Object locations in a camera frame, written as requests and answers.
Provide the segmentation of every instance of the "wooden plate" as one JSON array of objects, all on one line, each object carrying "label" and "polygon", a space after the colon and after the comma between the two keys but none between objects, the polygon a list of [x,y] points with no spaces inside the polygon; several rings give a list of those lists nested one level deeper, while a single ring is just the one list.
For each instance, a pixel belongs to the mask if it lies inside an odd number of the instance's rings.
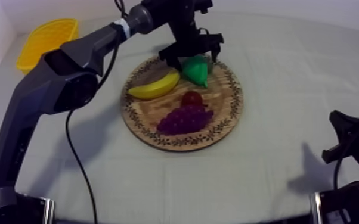
[{"label": "wooden plate", "polygon": [[[170,71],[171,68],[158,57],[149,58],[129,75],[121,95],[121,112],[127,127],[136,137],[161,150],[186,152],[210,146],[231,132],[243,108],[241,86],[224,63],[217,61],[212,64],[211,58],[206,58],[212,65],[207,89],[181,79],[163,97],[145,101],[130,96],[128,89],[159,80]],[[160,120],[180,107],[181,98],[187,91],[197,91],[202,95],[203,103],[214,111],[211,122],[196,133],[174,136],[159,134],[156,127]]]}]

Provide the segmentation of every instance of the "yellow banana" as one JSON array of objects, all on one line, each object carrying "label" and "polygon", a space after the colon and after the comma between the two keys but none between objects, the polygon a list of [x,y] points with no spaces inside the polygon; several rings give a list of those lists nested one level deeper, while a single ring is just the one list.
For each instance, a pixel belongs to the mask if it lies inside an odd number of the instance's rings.
[{"label": "yellow banana", "polygon": [[139,99],[155,99],[171,91],[178,83],[180,74],[177,70],[171,70],[166,76],[151,84],[136,86],[128,90],[128,93]]}]

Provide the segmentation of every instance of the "white tape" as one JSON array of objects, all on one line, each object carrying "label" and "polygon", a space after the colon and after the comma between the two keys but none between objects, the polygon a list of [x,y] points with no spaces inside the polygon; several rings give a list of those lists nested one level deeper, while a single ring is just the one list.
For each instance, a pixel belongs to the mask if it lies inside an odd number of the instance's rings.
[{"label": "white tape", "polygon": [[123,18],[115,21],[114,23],[122,26],[122,29],[124,30],[127,39],[131,37],[131,31],[129,30],[129,25]]}]

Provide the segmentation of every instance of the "yellow basket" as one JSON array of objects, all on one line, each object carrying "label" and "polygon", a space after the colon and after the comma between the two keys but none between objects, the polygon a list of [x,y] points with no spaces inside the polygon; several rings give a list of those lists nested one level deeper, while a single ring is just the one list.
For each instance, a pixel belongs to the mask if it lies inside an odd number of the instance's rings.
[{"label": "yellow basket", "polygon": [[17,61],[17,68],[28,74],[43,53],[59,48],[63,43],[78,38],[78,21],[61,18],[45,23],[30,33]]}]

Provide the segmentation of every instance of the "purple grapes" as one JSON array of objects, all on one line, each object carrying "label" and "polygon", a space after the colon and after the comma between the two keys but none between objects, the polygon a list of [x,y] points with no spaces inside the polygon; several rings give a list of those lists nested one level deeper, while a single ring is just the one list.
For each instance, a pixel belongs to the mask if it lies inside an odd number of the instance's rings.
[{"label": "purple grapes", "polygon": [[157,125],[157,130],[164,135],[198,132],[206,127],[212,117],[213,111],[206,111],[203,105],[186,105],[171,111]]}]

